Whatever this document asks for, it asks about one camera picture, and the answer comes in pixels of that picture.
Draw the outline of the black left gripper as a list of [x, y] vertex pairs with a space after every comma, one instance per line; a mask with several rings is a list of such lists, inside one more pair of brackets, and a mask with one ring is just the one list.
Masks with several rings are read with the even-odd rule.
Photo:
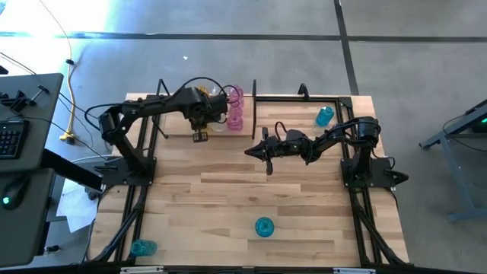
[[198, 88], [190, 88], [192, 92], [189, 109], [185, 118], [189, 120], [193, 142], [207, 142], [208, 133], [203, 132], [209, 123], [219, 123], [221, 115], [228, 112], [228, 96], [218, 94], [210, 97]]

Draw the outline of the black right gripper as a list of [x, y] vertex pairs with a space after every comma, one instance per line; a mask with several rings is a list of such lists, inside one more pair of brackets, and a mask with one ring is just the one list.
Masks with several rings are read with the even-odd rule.
[[266, 162], [266, 174], [272, 175], [273, 158], [282, 158], [287, 156], [300, 155], [304, 146], [304, 133], [296, 129], [289, 129], [284, 141], [276, 135], [270, 135], [267, 127], [263, 127], [263, 143], [245, 150], [247, 156], [257, 158]]

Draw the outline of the short pink ribbed glass jar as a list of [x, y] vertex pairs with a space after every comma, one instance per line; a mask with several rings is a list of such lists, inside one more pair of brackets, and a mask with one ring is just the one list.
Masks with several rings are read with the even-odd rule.
[[244, 127], [244, 121], [242, 116], [233, 115], [227, 119], [227, 128], [232, 132], [241, 132]]

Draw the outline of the tall pink ribbed glass bottle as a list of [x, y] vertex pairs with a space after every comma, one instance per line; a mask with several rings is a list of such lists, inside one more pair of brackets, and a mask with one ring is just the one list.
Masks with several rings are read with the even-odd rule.
[[231, 103], [238, 102], [239, 100], [243, 99], [244, 93], [243, 90], [238, 86], [232, 86], [229, 93], [229, 101]]

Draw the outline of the slim blue glass bottle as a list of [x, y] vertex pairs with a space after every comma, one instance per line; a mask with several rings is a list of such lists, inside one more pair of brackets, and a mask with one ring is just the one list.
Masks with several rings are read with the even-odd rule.
[[315, 118], [315, 123], [320, 127], [327, 126], [334, 115], [335, 112], [332, 107], [321, 107]]

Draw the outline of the blue embossed medallion glass vase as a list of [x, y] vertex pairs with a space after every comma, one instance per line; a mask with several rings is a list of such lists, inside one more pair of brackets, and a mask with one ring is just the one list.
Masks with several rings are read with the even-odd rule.
[[272, 219], [268, 217], [258, 218], [256, 220], [254, 228], [256, 233], [260, 237], [270, 237], [275, 230], [275, 226]]

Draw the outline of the blue diamond-textured glass vase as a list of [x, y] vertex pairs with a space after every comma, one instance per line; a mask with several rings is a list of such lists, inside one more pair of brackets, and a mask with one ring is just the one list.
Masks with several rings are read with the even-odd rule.
[[158, 250], [158, 245], [154, 241], [138, 239], [132, 242], [130, 255], [134, 257], [153, 256]]

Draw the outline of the white paper sheet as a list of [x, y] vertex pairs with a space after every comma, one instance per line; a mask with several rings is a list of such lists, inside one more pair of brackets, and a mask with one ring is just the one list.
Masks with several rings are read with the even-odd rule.
[[92, 223], [97, 206], [98, 198], [90, 199], [82, 185], [65, 179], [56, 216], [66, 217], [68, 229], [74, 233]]

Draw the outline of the black keyboard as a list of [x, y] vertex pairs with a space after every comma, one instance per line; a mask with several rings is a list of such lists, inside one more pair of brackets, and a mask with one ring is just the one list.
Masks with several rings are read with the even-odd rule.
[[20, 157], [29, 131], [30, 122], [21, 120], [0, 120], [0, 160]]

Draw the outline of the black computer mouse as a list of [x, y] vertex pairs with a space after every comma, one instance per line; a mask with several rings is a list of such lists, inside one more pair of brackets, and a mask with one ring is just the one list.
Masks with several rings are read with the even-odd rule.
[[23, 201], [29, 182], [28, 177], [17, 177], [7, 183], [0, 195], [2, 208], [5, 210], [16, 209]]

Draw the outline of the grey desk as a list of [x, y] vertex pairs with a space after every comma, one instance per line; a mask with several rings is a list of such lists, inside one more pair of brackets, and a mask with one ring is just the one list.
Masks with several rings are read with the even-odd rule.
[[[18, 115], [0, 104], [0, 120], [29, 122], [18, 158], [0, 159], [0, 267], [26, 265], [40, 250], [55, 178], [40, 164], [62, 82], [61, 73], [0, 77], [0, 93], [14, 98], [21, 91], [36, 103]], [[24, 197], [17, 208], [4, 209], [2, 191], [16, 179], [27, 181]]]

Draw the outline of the black metal shelf end frame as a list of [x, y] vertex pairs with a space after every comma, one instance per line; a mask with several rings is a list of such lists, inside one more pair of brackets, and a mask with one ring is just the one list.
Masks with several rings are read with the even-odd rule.
[[[167, 96], [170, 96], [170, 92], [168, 91], [167, 89], [167, 86], [166, 84], [164, 83], [164, 80], [162, 78], [160, 78], [158, 80], [158, 86], [157, 86], [157, 90], [156, 90], [156, 95], [159, 95], [161, 93], [161, 89], [164, 89], [165, 93]], [[151, 121], [153, 123], [153, 126], [157, 129], [157, 131], [165, 138], [165, 139], [169, 139], [169, 136], [167, 134], [164, 133], [164, 131], [161, 129], [160, 127], [160, 122], [158, 121], [158, 118], [156, 116], [153, 116], [151, 118]]]
[[252, 123], [252, 140], [255, 140], [256, 137], [256, 79], [253, 79], [253, 86], [252, 86], [252, 99], [253, 99], [253, 123]]

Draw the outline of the black aluminium table frame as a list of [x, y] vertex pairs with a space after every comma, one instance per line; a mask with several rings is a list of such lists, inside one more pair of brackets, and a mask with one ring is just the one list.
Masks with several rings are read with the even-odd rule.
[[[334, 123], [373, 116], [369, 97], [256, 96], [256, 137], [191, 136], [165, 139], [151, 119], [137, 121], [129, 139], [157, 158], [144, 189], [115, 186], [100, 202], [87, 264], [103, 272], [130, 266], [163, 266], [164, 274], [282, 274], [333, 272], [336, 267], [395, 269], [409, 258], [398, 210], [388, 190], [349, 190], [340, 161], [353, 149], [336, 144], [320, 160], [277, 158], [274, 172], [246, 156], [263, 127], [276, 122], [310, 136], [314, 117], [335, 110]], [[271, 218], [270, 237], [255, 231]], [[154, 241], [153, 256], [130, 255], [133, 241]]]

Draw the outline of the silver bracket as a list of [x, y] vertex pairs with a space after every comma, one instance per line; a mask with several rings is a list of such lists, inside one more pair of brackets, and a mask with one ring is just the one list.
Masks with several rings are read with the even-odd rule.
[[377, 274], [375, 269], [336, 267], [333, 268], [333, 274]]
[[121, 267], [119, 274], [164, 274], [163, 266]]

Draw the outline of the black desk clamp bracket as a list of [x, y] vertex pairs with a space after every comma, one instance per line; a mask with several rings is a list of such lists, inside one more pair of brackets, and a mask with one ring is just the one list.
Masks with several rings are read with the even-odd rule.
[[24, 92], [18, 90], [15, 97], [9, 97], [8, 94], [0, 92], [0, 104], [7, 107], [12, 113], [19, 116], [25, 107], [35, 107], [37, 105], [36, 99], [41, 94], [50, 94], [50, 91], [42, 85], [37, 86], [38, 92], [29, 98]]

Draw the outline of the grey desk frame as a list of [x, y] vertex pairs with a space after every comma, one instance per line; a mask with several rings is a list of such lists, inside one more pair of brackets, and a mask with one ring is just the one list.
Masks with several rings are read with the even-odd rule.
[[461, 139], [485, 139], [487, 141], [487, 99], [459, 116], [449, 119], [442, 125], [438, 133], [419, 143], [419, 147], [425, 151], [433, 145], [440, 145], [447, 159], [454, 182], [460, 191], [460, 201], [464, 208], [462, 212], [448, 215], [448, 220], [452, 222], [487, 217], [487, 207], [477, 207], [469, 193], [465, 172], [454, 154], [452, 142], [484, 155], [487, 155], [487, 148], [468, 145], [460, 141]]

